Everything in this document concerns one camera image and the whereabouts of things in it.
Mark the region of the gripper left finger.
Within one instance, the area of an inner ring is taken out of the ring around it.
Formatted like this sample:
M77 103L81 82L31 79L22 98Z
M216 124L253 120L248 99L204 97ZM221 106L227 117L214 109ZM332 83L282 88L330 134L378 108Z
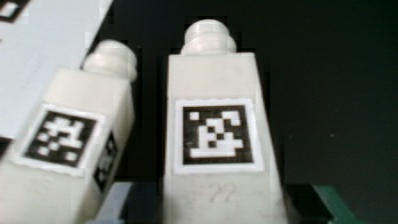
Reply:
M99 224L157 224L154 182L115 182L99 209Z

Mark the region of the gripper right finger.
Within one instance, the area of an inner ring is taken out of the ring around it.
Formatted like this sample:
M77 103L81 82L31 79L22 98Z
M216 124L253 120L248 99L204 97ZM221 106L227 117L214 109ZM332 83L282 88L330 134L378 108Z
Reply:
M328 185L287 184L284 189L289 224L364 224Z

